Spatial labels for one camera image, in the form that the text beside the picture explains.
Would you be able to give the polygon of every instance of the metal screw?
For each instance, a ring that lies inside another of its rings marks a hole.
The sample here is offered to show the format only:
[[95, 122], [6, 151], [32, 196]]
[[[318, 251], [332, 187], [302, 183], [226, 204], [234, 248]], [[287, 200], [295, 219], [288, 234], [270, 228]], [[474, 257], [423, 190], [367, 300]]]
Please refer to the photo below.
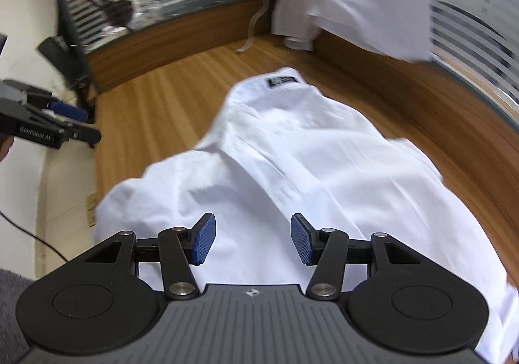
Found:
[[169, 286], [169, 292], [175, 295], [185, 296], [192, 294], [195, 287], [189, 282], [175, 282]]
[[315, 284], [311, 291], [318, 297], [330, 297], [337, 292], [335, 287], [331, 284]]

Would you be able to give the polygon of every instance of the wooden desk surface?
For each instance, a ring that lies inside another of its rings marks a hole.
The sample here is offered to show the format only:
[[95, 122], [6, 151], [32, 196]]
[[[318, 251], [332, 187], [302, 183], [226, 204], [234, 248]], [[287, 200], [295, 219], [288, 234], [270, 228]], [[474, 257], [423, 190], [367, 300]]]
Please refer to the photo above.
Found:
[[478, 218], [512, 282], [519, 281], [519, 230], [485, 187], [421, 126], [366, 84], [315, 54], [286, 49], [280, 38], [259, 37], [247, 52], [237, 54], [240, 46], [242, 42], [230, 43], [180, 59], [98, 98], [98, 128], [103, 134], [96, 151], [99, 198], [117, 183], [140, 177], [148, 165], [191, 149], [235, 83], [291, 66], [326, 96], [359, 110], [384, 136], [407, 137], [424, 151], [443, 174], [446, 186]]

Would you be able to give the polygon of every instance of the floor tile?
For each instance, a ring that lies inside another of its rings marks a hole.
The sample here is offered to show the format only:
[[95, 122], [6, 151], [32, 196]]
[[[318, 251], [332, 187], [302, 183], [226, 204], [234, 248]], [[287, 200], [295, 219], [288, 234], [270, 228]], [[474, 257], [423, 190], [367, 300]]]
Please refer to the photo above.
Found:
[[[45, 225], [45, 241], [69, 260], [94, 245], [86, 208], [87, 205], [83, 202]], [[46, 273], [63, 265], [63, 260], [48, 248], [45, 250], [45, 259]]]
[[95, 192], [94, 149], [69, 141], [49, 153], [46, 221], [84, 202]]

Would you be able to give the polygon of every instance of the gray fabric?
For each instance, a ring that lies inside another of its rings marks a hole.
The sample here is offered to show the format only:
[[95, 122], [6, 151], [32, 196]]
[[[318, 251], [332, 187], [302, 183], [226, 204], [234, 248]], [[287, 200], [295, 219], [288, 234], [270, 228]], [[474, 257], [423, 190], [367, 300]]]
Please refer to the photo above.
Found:
[[0, 269], [0, 363], [11, 364], [24, 355], [29, 347], [16, 323], [18, 297], [33, 281]]

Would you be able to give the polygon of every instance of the blue gripper pad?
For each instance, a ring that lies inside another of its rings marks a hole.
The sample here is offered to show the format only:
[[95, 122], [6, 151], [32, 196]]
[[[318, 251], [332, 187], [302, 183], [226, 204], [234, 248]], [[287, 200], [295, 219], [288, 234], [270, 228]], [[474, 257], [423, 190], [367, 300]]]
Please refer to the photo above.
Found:
[[310, 234], [295, 216], [290, 221], [290, 235], [303, 264], [312, 266], [313, 251], [310, 243]]
[[193, 248], [194, 265], [198, 266], [205, 261], [215, 238], [216, 219], [214, 218], [214, 215], [211, 215], [204, 226], [196, 234], [195, 246]]

